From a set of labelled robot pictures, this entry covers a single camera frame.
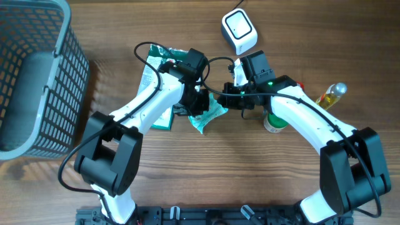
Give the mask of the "red-lidded white cup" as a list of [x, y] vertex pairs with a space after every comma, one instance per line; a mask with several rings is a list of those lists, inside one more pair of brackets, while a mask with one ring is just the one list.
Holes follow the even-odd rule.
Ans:
[[270, 133], [280, 133], [287, 126], [288, 123], [275, 114], [268, 113], [264, 118], [264, 127]]

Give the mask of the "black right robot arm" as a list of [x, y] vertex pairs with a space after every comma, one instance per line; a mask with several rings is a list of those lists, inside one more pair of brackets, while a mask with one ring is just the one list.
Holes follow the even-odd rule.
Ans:
[[258, 51], [228, 67], [234, 81], [224, 85], [219, 104], [229, 109], [262, 106], [299, 132], [319, 155], [319, 190], [300, 203], [306, 221], [317, 224], [358, 211], [391, 190], [379, 135], [356, 129], [330, 115], [287, 75], [277, 77]]

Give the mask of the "green 3M glove package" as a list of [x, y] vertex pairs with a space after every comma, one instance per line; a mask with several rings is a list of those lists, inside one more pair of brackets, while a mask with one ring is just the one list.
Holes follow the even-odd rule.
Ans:
[[[188, 51], [182, 49], [173, 49], [171, 47], [169, 48], [169, 50], [173, 54], [174, 58], [170, 58], [170, 55], [164, 48], [151, 44], [146, 62], [157, 69], [161, 64], [165, 63], [166, 61], [174, 62], [176, 59], [178, 61], [183, 61], [186, 57], [186, 54], [188, 53]], [[157, 83], [156, 73], [149, 66], [145, 65], [137, 94], [141, 93], [152, 83]], [[173, 108], [170, 107], [161, 114], [157, 121], [153, 123], [151, 128], [170, 131], [173, 123], [173, 117]]]

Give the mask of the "red stick sachet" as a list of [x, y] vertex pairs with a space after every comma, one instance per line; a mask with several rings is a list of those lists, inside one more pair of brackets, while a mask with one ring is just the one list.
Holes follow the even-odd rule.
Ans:
[[305, 91], [304, 90], [304, 84], [301, 83], [301, 82], [296, 82], [296, 83], [297, 83], [297, 86], [299, 86], [302, 89], [302, 91], [304, 92]]

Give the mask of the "yellow liquid Vim bottle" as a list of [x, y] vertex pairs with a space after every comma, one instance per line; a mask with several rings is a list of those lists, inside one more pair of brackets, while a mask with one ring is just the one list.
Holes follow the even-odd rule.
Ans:
[[336, 104], [346, 94], [347, 90], [348, 87], [343, 82], [333, 84], [316, 100], [316, 104], [327, 110]]

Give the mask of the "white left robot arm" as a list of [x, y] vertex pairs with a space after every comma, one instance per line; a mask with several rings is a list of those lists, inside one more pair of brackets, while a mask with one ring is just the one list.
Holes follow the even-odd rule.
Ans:
[[156, 82], [131, 102], [109, 115], [95, 112], [88, 119], [74, 169], [102, 202], [93, 221], [136, 223], [137, 205], [129, 187], [138, 172], [143, 137], [168, 108], [176, 108], [178, 116], [208, 110], [208, 91], [196, 89], [207, 64], [203, 53], [190, 49], [182, 61], [160, 65]]

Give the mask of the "light teal wipes packet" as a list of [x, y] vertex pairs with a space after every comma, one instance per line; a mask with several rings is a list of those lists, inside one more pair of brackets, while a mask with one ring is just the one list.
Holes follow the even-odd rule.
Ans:
[[222, 107], [222, 105], [215, 100], [213, 93], [210, 93], [209, 109], [204, 111], [201, 115], [189, 116], [188, 119], [193, 127], [203, 134], [204, 128], [208, 123], [227, 112], [228, 108]]

